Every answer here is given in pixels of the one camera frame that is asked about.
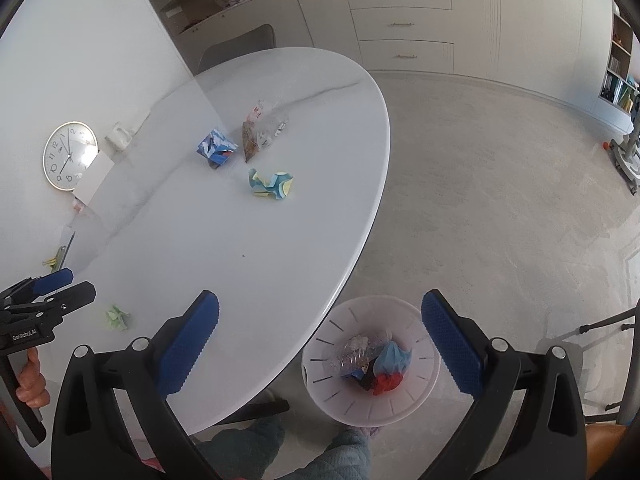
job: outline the floor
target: floor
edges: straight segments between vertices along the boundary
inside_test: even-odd
[[[587,415],[620,400],[631,331],[575,334],[640,297],[639,202],[602,148],[616,133],[505,86],[437,75],[375,79],[391,121],[389,171],[338,302],[391,294],[420,305],[426,291],[439,288],[489,337],[538,352],[562,342]],[[267,480],[304,466],[338,431],[307,395],[300,356],[272,389],[292,410]],[[497,459],[521,400],[514,396],[485,465]],[[372,441],[371,479],[418,478],[470,404],[443,367],[427,401]]]

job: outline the white oval table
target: white oval table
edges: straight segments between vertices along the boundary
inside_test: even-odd
[[[240,147],[212,170],[197,145],[213,128],[241,145],[258,100],[288,115],[286,129],[249,164]],[[72,225],[66,266],[97,297],[40,348],[47,378],[62,382],[79,344],[101,352],[153,336],[208,289],[220,322],[168,402],[189,434],[233,413],[292,360],[340,293],[380,203],[389,142],[376,83],[324,50],[250,54],[161,100]],[[249,168],[291,173],[289,196],[254,196]],[[127,331],[107,330],[112,304],[130,313]]]

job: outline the clock face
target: clock face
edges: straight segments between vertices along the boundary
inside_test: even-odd
[[[44,174],[53,187],[72,191],[97,154],[98,142],[91,128],[77,121],[65,123],[44,147]]]

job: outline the bookshelf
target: bookshelf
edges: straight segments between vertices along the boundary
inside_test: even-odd
[[[609,64],[600,97],[627,114],[631,113],[638,89],[627,81],[634,33],[628,21],[619,14],[613,15],[613,32]]]

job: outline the gray pants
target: gray pants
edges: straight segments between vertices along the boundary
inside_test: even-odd
[[[260,480],[284,441],[276,417],[255,421],[246,430],[221,431],[198,450],[225,480]],[[367,480],[371,457],[367,437],[357,430],[341,432],[324,453],[280,480]]]

